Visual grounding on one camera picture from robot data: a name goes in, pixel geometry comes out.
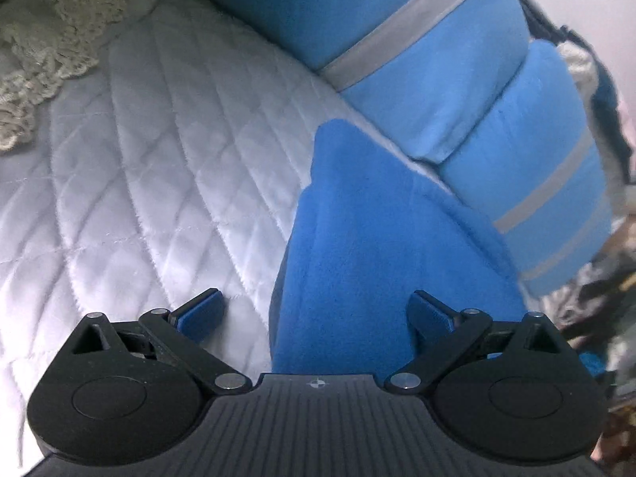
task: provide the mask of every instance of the blue blanket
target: blue blanket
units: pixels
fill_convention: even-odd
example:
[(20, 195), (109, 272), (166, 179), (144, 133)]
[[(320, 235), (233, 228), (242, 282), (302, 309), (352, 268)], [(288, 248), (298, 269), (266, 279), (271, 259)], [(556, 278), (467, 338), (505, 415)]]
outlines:
[(385, 378), (416, 354), (418, 289), (498, 320), (525, 313), (490, 221), (342, 120), (317, 133), (281, 280), (275, 372)]

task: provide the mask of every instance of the crosshair logo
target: crosshair logo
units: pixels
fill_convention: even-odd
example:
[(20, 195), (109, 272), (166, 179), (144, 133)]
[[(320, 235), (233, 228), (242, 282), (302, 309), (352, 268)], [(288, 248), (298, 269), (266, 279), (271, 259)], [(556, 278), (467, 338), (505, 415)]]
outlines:
[(324, 386), (329, 384), (320, 378), (314, 378), (308, 385), (312, 386), (314, 389), (322, 389)]

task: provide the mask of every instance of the quilted fabric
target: quilted fabric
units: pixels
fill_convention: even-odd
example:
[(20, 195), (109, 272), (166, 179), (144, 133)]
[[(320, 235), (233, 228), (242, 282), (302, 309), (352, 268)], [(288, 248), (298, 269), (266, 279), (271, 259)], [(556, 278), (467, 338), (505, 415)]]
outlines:
[(25, 405), (88, 312), (135, 320), (215, 286), (228, 311), (206, 347), (252, 379), (269, 370), (271, 290), (332, 118), (434, 177), (207, 0), (160, 0), (40, 108), (34, 145), (0, 158), (3, 476), (41, 458)]

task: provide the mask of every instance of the beige lace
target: beige lace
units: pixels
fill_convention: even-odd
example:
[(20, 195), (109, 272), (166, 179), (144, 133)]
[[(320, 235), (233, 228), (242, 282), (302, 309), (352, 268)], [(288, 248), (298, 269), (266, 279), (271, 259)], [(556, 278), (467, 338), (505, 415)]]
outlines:
[(126, 0), (45, 1), (56, 26), (32, 17), (2, 24), (2, 39), (21, 69), (0, 78), (0, 152), (31, 141), (36, 105), (55, 97), (64, 79), (97, 65), (93, 42), (126, 9)]

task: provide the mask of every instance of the ribbed gray surface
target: ribbed gray surface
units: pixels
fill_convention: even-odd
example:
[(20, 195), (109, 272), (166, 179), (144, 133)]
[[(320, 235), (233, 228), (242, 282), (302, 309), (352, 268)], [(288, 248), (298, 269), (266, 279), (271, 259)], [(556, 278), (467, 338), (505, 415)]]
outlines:
[(365, 375), (268, 374), (251, 393), (220, 398), (202, 425), (159, 457), (125, 467), (49, 459), (33, 477), (599, 477), (585, 458), (516, 467), (449, 439), (424, 404), (390, 395)]

